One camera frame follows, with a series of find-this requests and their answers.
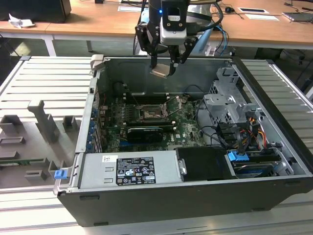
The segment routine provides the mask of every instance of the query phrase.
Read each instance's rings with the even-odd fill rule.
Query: side panel
[[[274,180],[99,193],[60,193],[58,199],[83,227],[270,210],[313,180]]]
[[[168,59],[158,58],[159,63],[169,64]],[[179,66],[173,76],[160,79],[150,74],[150,59],[140,57],[114,57],[106,62],[107,76],[111,82],[127,83],[130,91],[135,94],[181,93],[190,84],[200,86],[204,91],[210,90],[212,81],[216,78],[218,68],[226,66],[227,59],[193,58]],[[98,82],[104,87],[104,80]],[[194,87],[187,92],[199,92]]]

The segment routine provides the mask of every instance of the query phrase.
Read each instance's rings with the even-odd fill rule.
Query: blue latch
[[[54,173],[54,178],[56,180],[67,179],[67,170],[56,170]]]
[[[228,157],[230,161],[249,161],[247,153],[239,155],[237,154],[237,151],[230,151],[230,153],[228,153]]]

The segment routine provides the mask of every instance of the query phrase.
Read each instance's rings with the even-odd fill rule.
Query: gray floor
[[[48,56],[43,40],[37,39],[11,39],[10,44],[16,49],[19,55],[37,55]],[[91,56],[95,54],[104,55],[131,55],[132,54],[132,42],[120,43],[120,42],[92,42],[92,48],[94,52],[90,53],[87,50],[87,44],[85,41],[68,41],[68,40],[55,40],[54,46],[58,56]],[[253,59],[257,48],[252,47],[235,47],[236,56],[245,59]],[[295,81],[301,71],[305,68],[308,62],[313,58],[313,51],[302,50],[305,55],[305,60],[302,64],[299,64],[298,57],[301,55],[297,50],[284,50],[281,53],[279,59],[275,61],[277,66],[292,80]],[[276,53],[275,50],[266,50],[266,58],[271,59],[272,54]],[[7,74],[11,70],[12,66],[16,62],[16,57],[12,56],[9,60],[9,54],[4,48],[0,48],[0,80],[6,78]],[[298,82],[298,86],[301,86],[306,79],[313,74],[313,63],[301,76]]]

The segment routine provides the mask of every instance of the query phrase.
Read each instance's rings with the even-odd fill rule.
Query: power supply label
[[[156,183],[153,157],[116,160],[116,184],[118,186]]]

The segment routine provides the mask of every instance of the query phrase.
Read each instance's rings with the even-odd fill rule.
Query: motherboard
[[[184,95],[108,99],[100,112],[104,149],[136,152],[205,146],[195,105]]]

